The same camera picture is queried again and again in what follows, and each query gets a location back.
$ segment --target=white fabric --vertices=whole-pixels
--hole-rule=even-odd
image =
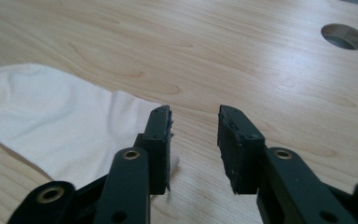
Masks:
[[[158,106],[41,64],[0,67],[0,142],[77,189],[108,173]]]

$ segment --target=wooden table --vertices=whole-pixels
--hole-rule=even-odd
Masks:
[[[261,223],[235,196],[216,146],[220,105],[242,110],[269,147],[297,152],[323,182],[358,183],[358,50],[329,23],[358,29],[339,0],[0,0],[0,66],[42,63],[110,91],[172,107],[180,154],[152,223]],[[0,144],[0,223],[47,176]]]

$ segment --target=white towel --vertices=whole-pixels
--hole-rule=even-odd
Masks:
[[[41,64],[0,67],[0,142],[77,189],[109,172],[158,106]]]

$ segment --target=table hole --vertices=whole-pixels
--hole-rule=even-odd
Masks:
[[[325,25],[321,34],[326,41],[342,49],[358,49],[358,30],[344,24]]]

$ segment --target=wood grain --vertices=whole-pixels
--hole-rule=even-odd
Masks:
[[[42,63],[172,107],[181,157],[152,223],[261,223],[232,194],[216,146],[220,105],[241,109],[322,181],[358,183],[358,50],[321,29],[358,29],[338,0],[0,0],[0,66]],[[48,178],[0,145],[0,223]]]

